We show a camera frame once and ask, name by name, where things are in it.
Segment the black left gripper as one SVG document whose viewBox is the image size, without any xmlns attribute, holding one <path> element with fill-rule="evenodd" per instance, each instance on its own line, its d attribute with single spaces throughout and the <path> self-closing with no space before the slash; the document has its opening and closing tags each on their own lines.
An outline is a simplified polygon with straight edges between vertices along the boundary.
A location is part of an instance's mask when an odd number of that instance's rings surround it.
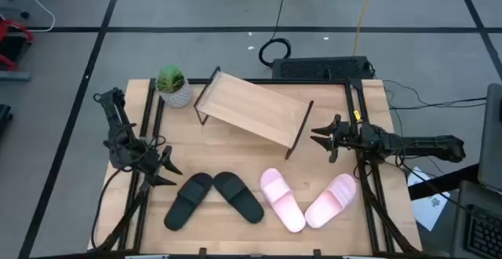
<svg viewBox="0 0 502 259">
<path fill-rule="evenodd" d="M 173 147 L 166 145 L 160 155 L 156 148 L 149 148 L 131 165 L 131 169 L 141 172 L 147 178 L 152 187 L 155 186 L 174 186 L 175 182 L 160 177 L 159 171 L 164 167 L 169 172 L 182 175 L 183 173 L 172 163 L 171 154 Z"/>
</svg>

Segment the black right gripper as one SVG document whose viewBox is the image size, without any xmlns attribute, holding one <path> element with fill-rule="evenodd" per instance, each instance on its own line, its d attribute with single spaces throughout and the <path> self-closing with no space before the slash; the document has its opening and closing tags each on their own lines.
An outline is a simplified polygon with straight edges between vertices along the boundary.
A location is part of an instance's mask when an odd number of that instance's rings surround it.
<svg viewBox="0 0 502 259">
<path fill-rule="evenodd" d="M 328 126 L 312 129 L 311 132 L 323 136 L 332 135 L 331 138 L 310 136 L 313 141 L 321 145 L 326 151 L 330 151 L 330 163 L 335 163 L 337 160 L 339 147 L 347 149 L 364 149 L 366 147 L 359 140 L 358 134 L 351 129 L 351 124 L 342 122 L 339 114 L 334 116 L 333 122 Z"/>
</svg>

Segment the black slide sandal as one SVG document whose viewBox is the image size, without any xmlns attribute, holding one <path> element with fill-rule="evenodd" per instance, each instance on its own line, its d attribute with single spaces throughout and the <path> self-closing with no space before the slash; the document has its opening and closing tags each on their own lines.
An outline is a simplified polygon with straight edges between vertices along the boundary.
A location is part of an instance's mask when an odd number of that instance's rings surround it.
<svg viewBox="0 0 502 259">
<path fill-rule="evenodd" d="M 196 173 L 177 192 L 169 208 L 164 225 L 171 231 L 180 230 L 207 196 L 213 178 L 207 173 Z"/>
<path fill-rule="evenodd" d="M 213 186 L 249 223 L 257 224 L 263 219 L 263 207 L 235 173 L 218 173 L 213 178 Z"/>
</svg>

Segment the pink slide sandal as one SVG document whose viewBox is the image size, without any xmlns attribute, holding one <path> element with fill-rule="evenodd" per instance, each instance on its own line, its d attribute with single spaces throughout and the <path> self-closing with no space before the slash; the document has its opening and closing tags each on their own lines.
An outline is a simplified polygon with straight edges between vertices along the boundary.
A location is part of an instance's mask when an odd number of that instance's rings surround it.
<svg viewBox="0 0 502 259">
<path fill-rule="evenodd" d="M 265 170 L 260 178 L 260 188 L 285 227 L 292 233 L 301 232 L 306 224 L 304 215 L 281 173 L 275 168 Z"/>
<path fill-rule="evenodd" d="M 352 176 L 342 173 L 335 177 L 307 208 L 304 214 L 307 224 L 311 228 L 321 228 L 353 202 L 356 192 Z"/>
</svg>

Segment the wooden shelf with black frame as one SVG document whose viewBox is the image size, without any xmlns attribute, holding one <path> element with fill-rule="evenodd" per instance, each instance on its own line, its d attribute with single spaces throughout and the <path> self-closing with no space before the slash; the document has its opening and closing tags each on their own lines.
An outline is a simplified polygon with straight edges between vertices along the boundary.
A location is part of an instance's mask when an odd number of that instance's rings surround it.
<svg viewBox="0 0 502 259">
<path fill-rule="evenodd" d="M 314 102 L 302 102 L 255 83 L 229 75 L 216 67 L 194 103 L 198 120 L 219 119 L 295 150 Z"/>
</svg>

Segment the green plant in patterned pot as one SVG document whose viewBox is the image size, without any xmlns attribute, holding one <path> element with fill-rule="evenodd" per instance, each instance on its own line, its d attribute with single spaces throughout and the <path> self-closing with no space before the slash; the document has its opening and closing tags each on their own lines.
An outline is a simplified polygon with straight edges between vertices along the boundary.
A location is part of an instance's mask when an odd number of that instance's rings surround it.
<svg viewBox="0 0 502 259">
<path fill-rule="evenodd" d="M 159 96 L 171 108 L 183 108 L 192 100 L 193 92 L 189 81 L 176 65 L 161 69 L 155 85 Z"/>
</svg>

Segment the black desk bar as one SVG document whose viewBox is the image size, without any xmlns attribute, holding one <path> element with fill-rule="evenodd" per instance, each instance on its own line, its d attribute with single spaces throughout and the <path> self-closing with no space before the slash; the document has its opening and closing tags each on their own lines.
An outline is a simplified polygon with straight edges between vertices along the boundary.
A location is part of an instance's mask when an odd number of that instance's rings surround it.
<svg viewBox="0 0 502 259">
<path fill-rule="evenodd" d="M 423 199 L 441 192 L 449 192 L 460 187 L 462 181 L 478 183 L 479 164 L 464 167 L 441 177 L 421 181 L 408 188 L 412 200 Z"/>
</svg>

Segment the grey desk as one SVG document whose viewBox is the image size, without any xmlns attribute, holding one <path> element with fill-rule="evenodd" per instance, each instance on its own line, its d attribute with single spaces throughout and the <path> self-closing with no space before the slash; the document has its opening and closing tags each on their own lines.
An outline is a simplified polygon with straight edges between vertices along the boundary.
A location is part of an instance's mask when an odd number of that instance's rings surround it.
<svg viewBox="0 0 502 259">
<path fill-rule="evenodd" d="M 473 204 L 502 216 L 502 195 L 492 192 L 479 184 L 463 181 L 460 185 L 458 203 L 460 206 L 457 208 L 450 256 L 455 258 L 482 259 L 478 255 L 464 249 L 467 206 Z"/>
</svg>

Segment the grey laptop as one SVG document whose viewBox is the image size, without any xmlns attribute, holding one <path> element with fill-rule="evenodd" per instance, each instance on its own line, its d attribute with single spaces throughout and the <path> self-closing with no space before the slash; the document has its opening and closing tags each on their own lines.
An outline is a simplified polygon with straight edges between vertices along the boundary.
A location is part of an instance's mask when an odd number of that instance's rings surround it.
<svg viewBox="0 0 502 259">
<path fill-rule="evenodd" d="M 486 94 L 478 180 L 502 193 L 502 85 L 496 83 Z"/>
</svg>

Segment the black object at floor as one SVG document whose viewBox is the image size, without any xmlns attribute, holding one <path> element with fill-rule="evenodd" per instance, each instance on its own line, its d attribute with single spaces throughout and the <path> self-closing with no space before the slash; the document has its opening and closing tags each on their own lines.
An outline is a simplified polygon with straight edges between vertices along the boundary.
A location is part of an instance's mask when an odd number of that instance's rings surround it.
<svg viewBox="0 0 502 259">
<path fill-rule="evenodd" d="M 6 104 L 0 104 L 0 138 L 12 119 L 11 107 Z"/>
</svg>

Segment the black keyboard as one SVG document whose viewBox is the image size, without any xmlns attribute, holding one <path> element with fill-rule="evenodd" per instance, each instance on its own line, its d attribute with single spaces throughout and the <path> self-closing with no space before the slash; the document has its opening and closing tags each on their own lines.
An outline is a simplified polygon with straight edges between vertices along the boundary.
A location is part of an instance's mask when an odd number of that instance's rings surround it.
<svg viewBox="0 0 502 259">
<path fill-rule="evenodd" d="M 502 259 L 502 216 L 468 205 L 464 249 L 482 259 Z"/>
</svg>

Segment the red and black cart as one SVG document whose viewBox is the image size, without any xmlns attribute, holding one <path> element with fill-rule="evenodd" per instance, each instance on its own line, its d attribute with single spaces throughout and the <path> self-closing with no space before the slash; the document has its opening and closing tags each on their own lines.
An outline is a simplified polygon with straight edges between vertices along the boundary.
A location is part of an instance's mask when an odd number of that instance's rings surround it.
<svg viewBox="0 0 502 259">
<path fill-rule="evenodd" d="M 16 71 L 33 41 L 33 34 L 25 26 L 0 20 L 0 71 Z"/>
</svg>

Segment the grey base plate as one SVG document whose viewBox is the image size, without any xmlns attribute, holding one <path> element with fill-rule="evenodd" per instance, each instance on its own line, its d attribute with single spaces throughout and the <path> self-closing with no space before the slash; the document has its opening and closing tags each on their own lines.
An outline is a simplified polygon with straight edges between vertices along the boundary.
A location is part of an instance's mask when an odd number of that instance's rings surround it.
<svg viewBox="0 0 502 259">
<path fill-rule="evenodd" d="M 29 81 L 31 74 L 27 71 L 0 71 L 0 80 Z"/>
</svg>

